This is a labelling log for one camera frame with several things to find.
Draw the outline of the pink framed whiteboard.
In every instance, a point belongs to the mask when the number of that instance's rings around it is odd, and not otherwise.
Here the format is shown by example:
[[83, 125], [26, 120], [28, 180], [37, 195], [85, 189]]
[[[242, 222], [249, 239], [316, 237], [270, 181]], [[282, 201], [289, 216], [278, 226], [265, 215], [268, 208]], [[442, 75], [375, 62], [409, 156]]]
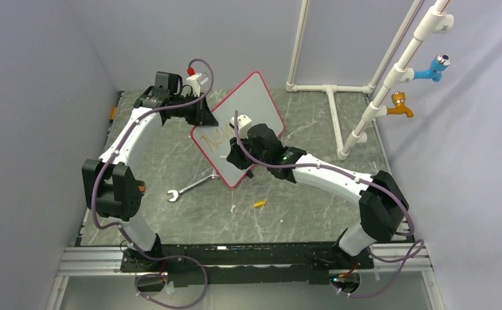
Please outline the pink framed whiteboard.
[[237, 124], [241, 139], [248, 137], [248, 131], [254, 125], [262, 123], [280, 137], [285, 124], [258, 71], [246, 77], [211, 112], [219, 125], [194, 127], [190, 137], [226, 186], [234, 188], [246, 174], [246, 170], [240, 170], [226, 160], [230, 152], [230, 139], [234, 137], [234, 130], [230, 125], [234, 121], [235, 112], [238, 112]]

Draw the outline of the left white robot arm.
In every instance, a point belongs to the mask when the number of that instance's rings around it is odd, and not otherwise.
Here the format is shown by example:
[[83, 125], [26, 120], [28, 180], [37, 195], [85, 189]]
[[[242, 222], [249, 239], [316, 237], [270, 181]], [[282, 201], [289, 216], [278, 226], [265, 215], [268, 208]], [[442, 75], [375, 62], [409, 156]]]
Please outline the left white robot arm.
[[138, 264], [155, 271], [163, 262], [161, 239], [140, 212], [145, 183], [137, 180], [131, 166], [139, 159], [149, 140], [171, 118], [189, 125], [216, 127], [218, 121], [206, 102], [205, 73], [187, 70], [188, 77], [157, 72], [155, 83], [134, 102], [129, 120], [113, 144], [96, 160], [82, 166], [86, 204], [94, 225], [100, 229], [116, 227], [131, 250], [139, 252]]

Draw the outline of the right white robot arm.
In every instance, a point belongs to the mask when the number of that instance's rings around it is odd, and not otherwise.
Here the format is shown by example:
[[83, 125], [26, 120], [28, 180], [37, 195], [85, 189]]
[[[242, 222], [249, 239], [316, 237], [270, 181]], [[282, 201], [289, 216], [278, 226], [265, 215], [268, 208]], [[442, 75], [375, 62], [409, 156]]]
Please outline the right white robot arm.
[[390, 242], [408, 215], [408, 203], [387, 171], [366, 174], [327, 163], [303, 149], [284, 146], [264, 123], [231, 127], [235, 136], [226, 160], [233, 166], [247, 170], [258, 164], [279, 180], [316, 187], [359, 207], [360, 223], [345, 229], [333, 250], [341, 268], [350, 267], [372, 244]]

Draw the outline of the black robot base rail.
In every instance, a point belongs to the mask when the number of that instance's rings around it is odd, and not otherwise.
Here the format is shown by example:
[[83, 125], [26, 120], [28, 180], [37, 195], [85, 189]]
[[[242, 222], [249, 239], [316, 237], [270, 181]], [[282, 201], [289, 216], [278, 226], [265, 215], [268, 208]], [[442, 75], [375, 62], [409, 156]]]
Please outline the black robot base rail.
[[333, 242], [164, 244], [167, 262], [153, 262], [125, 250], [120, 271], [161, 271], [176, 287], [186, 287], [204, 282], [328, 284], [336, 273], [374, 267], [366, 251], [355, 258], [340, 258], [333, 249]]

